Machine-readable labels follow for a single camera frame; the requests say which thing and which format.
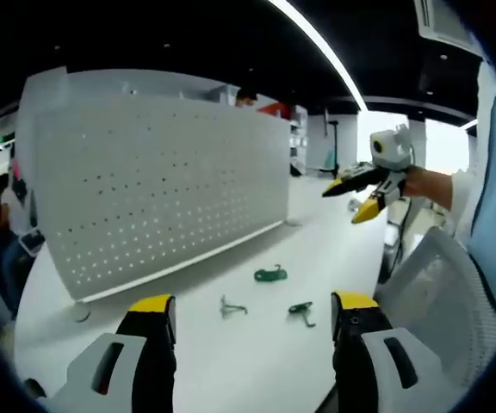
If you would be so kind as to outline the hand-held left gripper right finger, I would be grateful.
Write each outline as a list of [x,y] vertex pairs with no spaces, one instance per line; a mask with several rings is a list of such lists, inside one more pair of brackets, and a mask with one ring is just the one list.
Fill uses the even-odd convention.
[[332,340],[339,412],[441,412],[441,361],[360,293],[332,293]]

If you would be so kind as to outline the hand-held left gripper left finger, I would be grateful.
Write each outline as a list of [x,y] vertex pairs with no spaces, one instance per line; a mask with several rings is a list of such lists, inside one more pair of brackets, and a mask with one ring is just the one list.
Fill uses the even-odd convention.
[[102,334],[70,363],[51,411],[172,412],[175,329],[173,295],[134,303],[115,333]]

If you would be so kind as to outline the person's right hand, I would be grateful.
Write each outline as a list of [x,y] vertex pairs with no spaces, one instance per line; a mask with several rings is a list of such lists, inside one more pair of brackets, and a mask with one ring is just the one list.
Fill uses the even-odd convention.
[[418,166],[411,166],[406,171],[406,180],[402,190],[402,194],[405,197],[411,198],[426,197],[427,178],[428,170]]

